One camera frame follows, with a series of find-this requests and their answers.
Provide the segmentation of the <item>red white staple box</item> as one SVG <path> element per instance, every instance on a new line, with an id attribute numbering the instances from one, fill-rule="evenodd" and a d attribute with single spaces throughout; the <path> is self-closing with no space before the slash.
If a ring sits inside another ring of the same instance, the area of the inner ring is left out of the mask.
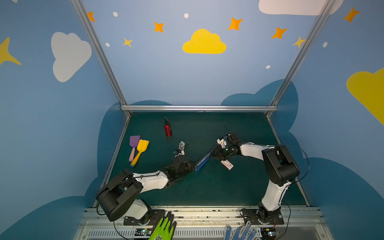
<path id="1" fill-rule="evenodd" d="M 228 160 L 221 161 L 221 164 L 224 167 L 226 167 L 228 170 L 231 170 L 234 167 L 234 165 L 231 162 L 229 162 Z"/>

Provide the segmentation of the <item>long metal stapler magazine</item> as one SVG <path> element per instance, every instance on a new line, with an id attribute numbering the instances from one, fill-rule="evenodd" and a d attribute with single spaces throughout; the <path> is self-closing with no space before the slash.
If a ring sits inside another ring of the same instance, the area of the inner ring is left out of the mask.
<path id="1" fill-rule="evenodd" d="M 186 144 L 184 141 L 181 141 L 179 143 L 179 148 L 178 150 L 176 151 L 176 156 L 179 156 L 179 155 L 185 155 L 185 147 L 186 147 Z"/>

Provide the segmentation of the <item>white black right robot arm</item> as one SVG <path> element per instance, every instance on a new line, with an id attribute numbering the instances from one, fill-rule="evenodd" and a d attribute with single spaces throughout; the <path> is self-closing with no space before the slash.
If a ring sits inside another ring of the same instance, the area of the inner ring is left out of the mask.
<path id="1" fill-rule="evenodd" d="M 231 147 L 218 145 L 211 155 L 225 161 L 233 155 L 241 155 L 264 162 L 269 183 L 259 208 L 270 215 L 281 209 L 286 191 L 300 174 L 300 168 L 285 145 L 269 146 L 254 143 Z"/>

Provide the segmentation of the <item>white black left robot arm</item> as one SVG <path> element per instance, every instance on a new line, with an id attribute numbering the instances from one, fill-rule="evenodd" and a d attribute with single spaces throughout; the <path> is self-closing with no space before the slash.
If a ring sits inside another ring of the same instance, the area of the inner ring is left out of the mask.
<path id="1" fill-rule="evenodd" d="M 141 193 L 166 189 L 195 170 L 195 164 L 185 156 L 175 157 L 167 167 L 153 173 L 137 174 L 124 169 L 96 194 L 96 200 L 109 221 L 124 214 L 136 220 L 145 218 L 150 207 L 138 197 Z"/>

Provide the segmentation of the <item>red metal bottle black cap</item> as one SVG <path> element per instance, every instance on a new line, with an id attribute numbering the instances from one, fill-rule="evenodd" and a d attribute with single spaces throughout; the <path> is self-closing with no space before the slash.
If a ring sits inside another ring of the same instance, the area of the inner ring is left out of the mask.
<path id="1" fill-rule="evenodd" d="M 164 123 L 164 128 L 165 128 L 165 133 L 166 133 L 166 136 L 167 137 L 171 137 L 172 136 L 172 126 L 171 126 L 171 123 L 170 121 L 168 120 L 168 118 L 164 118 L 165 120 L 165 123 Z"/>

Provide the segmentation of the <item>yellow spatula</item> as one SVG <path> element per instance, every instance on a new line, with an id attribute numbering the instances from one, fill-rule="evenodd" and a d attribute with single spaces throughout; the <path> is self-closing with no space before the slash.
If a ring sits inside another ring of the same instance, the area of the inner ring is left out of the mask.
<path id="1" fill-rule="evenodd" d="M 139 140 L 138 146 L 136 147 L 136 149 L 138 150 L 138 154 L 133 158 L 131 162 L 131 167 L 134 167 L 137 164 L 141 154 L 147 150 L 149 143 L 150 141 L 147 140 Z"/>

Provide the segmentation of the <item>green work glove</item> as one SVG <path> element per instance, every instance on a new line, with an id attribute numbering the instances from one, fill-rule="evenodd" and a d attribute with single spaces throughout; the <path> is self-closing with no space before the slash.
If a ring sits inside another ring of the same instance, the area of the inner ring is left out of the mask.
<path id="1" fill-rule="evenodd" d="M 168 212 L 160 219 L 151 233 L 149 240 L 172 240 L 177 222 L 174 220 L 174 214 Z"/>

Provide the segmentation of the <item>blue dotted white glove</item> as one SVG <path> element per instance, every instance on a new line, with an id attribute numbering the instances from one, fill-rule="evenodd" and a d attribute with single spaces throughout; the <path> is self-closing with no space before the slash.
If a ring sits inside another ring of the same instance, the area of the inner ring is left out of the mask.
<path id="1" fill-rule="evenodd" d="M 232 227 L 227 225 L 223 240 L 260 240 L 260 238 L 257 229 L 252 227 L 250 221 L 247 221 L 244 226 L 239 227 L 234 232 L 232 232 Z"/>

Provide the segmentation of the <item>horizontal aluminium back rail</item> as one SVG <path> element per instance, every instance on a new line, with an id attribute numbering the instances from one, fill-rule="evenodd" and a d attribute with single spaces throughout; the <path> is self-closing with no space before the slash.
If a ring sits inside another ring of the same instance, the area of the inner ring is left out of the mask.
<path id="1" fill-rule="evenodd" d="M 161 105 L 122 105 L 123 111 L 158 111 L 158 112 L 276 112 L 277 106 L 161 106 Z"/>

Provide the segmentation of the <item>right corner aluminium post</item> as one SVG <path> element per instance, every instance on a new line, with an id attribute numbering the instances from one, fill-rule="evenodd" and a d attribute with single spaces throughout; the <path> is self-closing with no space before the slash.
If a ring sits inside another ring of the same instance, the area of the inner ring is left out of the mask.
<path id="1" fill-rule="evenodd" d="M 266 112 L 266 117 L 268 120 L 272 116 L 273 112 L 276 112 L 278 110 L 279 102 L 281 101 L 284 93 L 287 91 L 287 89 L 288 89 L 289 85 L 291 84 L 294 76 L 296 75 L 301 64 L 303 63 L 306 55 L 310 51 L 313 43 L 316 41 L 316 38 L 318 37 L 319 33 L 321 32 L 322 28 L 324 27 L 325 23 L 327 22 L 329 16 L 331 15 L 331 11 L 332 11 L 332 8 L 335 5 L 335 3 L 336 3 L 335 0 L 325 1 L 325 4 L 322 7 L 318 17 L 316 18 L 312 28 L 310 29 L 304 44 L 300 47 L 300 50 L 299 50 L 295 60 L 293 61 L 293 64 L 291 65 L 286 77 L 282 81 L 282 83 L 279 86 L 275 96 L 273 97 L 273 99 L 270 103 L 271 110 L 268 110 Z"/>

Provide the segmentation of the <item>corner aluminium post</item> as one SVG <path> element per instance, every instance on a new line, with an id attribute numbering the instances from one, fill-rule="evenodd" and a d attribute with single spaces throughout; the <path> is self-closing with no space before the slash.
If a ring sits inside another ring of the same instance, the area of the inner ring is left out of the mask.
<path id="1" fill-rule="evenodd" d="M 83 4 L 83 1 L 80 0 L 71 0 L 71 3 L 80 19 L 82 22 L 82 25 L 87 33 L 87 36 L 90 39 L 90 42 L 101 62 L 101 65 L 107 75 L 107 78 L 109 79 L 109 82 L 120 102 L 121 107 L 126 105 L 126 99 L 124 97 L 124 94 L 121 90 L 121 87 L 118 83 L 118 80 L 112 70 L 112 67 L 110 63 L 108 62 L 107 56 L 103 50 L 103 47 L 99 41 L 99 38 L 96 34 L 96 31 L 92 25 L 92 21 L 90 20 L 88 13 L 86 12 L 86 8 Z"/>
<path id="2" fill-rule="evenodd" d="M 291 84 L 294 76 L 296 75 L 301 64 L 303 63 L 306 55 L 310 51 L 313 43 L 316 41 L 316 38 L 318 37 L 319 33 L 321 32 L 322 28 L 324 27 L 325 23 L 327 22 L 329 16 L 331 15 L 331 11 L 332 11 L 332 8 L 335 5 L 335 3 L 336 3 L 335 0 L 325 1 L 325 4 L 322 7 L 318 17 L 316 18 L 312 28 L 310 29 L 304 44 L 300 47 L 300 50 L 299 50 L 295 60 L 293 61 L 293 64 L 291 65 L 286 77 L 282 81 L 282 83 L 279 86 L 275 96 L 273 97 L 273 99 L 270 103 L 271 110 L 268 110 L 266 112 L 266 117 L 268 120 L 272 116 L 273 112 L 276 112 L 278 110 L 279 102 L 281 101 L 284 93 L 287 91 L 287 89 L 288 89 L 289 85 Z"/>

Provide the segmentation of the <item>left corner aluminium post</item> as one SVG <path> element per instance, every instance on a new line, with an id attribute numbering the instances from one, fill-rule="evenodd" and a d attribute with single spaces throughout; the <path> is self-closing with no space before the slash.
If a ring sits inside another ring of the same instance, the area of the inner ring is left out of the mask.
<path id="1" fill-rule="evenodd" d="M 118 80 L 112 70 L 112 67 L 110 63 L 108 62 L 107 56 L 103 50 L 103 47 L 99 41 L 99 38 L 96 34 L 96 31 L 92 25 L 92 21 L 90 20 L 88 13 L 86 12 L 86 8 L 83 4 L 83 1 L 80 0 L 71 0 L 71 3 L 80 19 L 82 22 L 82 25 L 87 33 L 87 36 L 90 39 L 90 42 L 101 62 L 101 65 L 107 75 L 107 78 L 109 79 L 109 82 L 120 102 L 121 107 L 126 105 L 126 99 L 124 97 L 124 94 L 121 90 L 121 87 L 118 83 Z"/>

